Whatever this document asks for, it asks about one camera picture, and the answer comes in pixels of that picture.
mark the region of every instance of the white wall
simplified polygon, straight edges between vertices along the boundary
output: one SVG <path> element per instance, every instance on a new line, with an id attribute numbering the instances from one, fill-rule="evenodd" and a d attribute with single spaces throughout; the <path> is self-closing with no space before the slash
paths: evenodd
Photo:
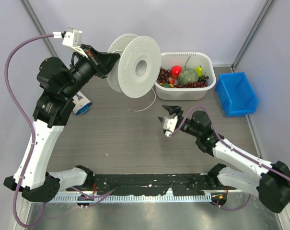
<path id="1" fill-rule="evenodd" d="M 4 187 L 3 181 L 16 172 L 30 137 L 26 122 L 6 90 L 4 64 L 13 48 L 37 35 L 19 1 L 0 1 L 0 230 L 12 230 L 15 224 L 13 191 Z M 28 115 L 32 115 L 42 92 L 36 80 L 39 65 L 49 56 L 43 43 L 36 41 L 19 50 L 11 61 L 11 86 Z"/>
<path id="2" fill-rule="evenodd" d="M 199 51 L 232 64 L 266 0 L 30 0 L 46 31 L 83 30 L 107 51 L 120 35 L 153 37 L 162 52 Z M 67 64 L 71 52 L 55 46 Z"/>
<path id="3" fill-rule="evenodd" d="M 276 1 L 237 71 L 259 98 L 251 120 L 263 156 L 290 168 L 290 0 Z"/>

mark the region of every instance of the green melon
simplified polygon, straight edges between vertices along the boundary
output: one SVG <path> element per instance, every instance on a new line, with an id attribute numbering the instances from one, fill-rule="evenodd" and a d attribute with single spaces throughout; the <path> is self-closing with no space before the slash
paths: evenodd
<path id="1" fill-rule="evenodd" d="M 178 82 L 181 85 L 197 82 L 198 79 L 199 75 L 197 74 L 196 70 L 192 68 L 183 69 L 178 76 Z"/>

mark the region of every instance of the cable connector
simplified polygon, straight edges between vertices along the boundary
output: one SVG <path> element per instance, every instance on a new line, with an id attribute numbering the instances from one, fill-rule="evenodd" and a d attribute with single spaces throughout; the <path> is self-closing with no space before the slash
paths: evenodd
<path id="1" fill-rule="evenodd" d="M 62 32 L 53 32 L 53 37 L 54 38 L 63 38 L 62 37 Z"/>

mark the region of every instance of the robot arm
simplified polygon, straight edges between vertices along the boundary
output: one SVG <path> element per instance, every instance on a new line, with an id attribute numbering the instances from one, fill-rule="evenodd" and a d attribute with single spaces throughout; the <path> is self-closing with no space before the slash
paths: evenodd
<path id="1" fill-rule="evenodd" d="M 290 171 L 286 164 L 280 161 L 273 164 L 255 157 L 236 147 L 219 134 L 222 141 L 230 147 L 226 146 L 216 136 L 211 127 L 211 121 L 204 111 L 196 111 L 192 114 L 191 119 L 184 120 L 180 106 L 164 105 L 163 107 L 171 115 L 171 117 L 159 117 L 167 137 L 171 137 L 183 122 L 180 130 L 196 137 L 196 145 L 201 151 L 224 160 L 241 171 L 233 170 L 224 164 L 217 164 L 208 172 L 208 175 L 215 178 L 218 183 L 240 189 L 258 197 L 268 209 L 276 213 L 280 213 L 290 202 L 290 182 L 261 167 L 261 165 L 268 166 L 290 178 Z M 259 163 L 254 163 L 233 150 L 238 150 L 243 155 Z"/>
<path id="2" fill-rule="evenodd" d="M 93 76 L 106 78 L 120 58 L 119 54 L 98 52 L 81 44 L 81 34 L 82 31 L 74 29 L 54 32 L 55 38 L 64 38 L 63 45 L 75 50 L 70 69 L 58 57 L 45 59 L 39 67 L 37 80 L 44 91 L 33 114 L 36 143 L 19 190 L 32 202 L 49 202 L 59 190 L 93 184 L 93 172 L 80 165 L 63 172 L 46 172 L 54 145 L 75 107 L 73 97 Z M 31 145 L 32 138 L 17 172 L 4 180 L 4 185 L 11 190 L 16 189 Z"/>

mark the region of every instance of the blue storage crate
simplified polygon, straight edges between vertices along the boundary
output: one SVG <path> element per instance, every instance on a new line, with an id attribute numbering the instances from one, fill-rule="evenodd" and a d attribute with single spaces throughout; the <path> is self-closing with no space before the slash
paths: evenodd
<path id="1" fill-rule="evenodd" d="M 244 72 L 220 74 L 215 90 L 226 116 L 255 112 L 258 99 Z"/>

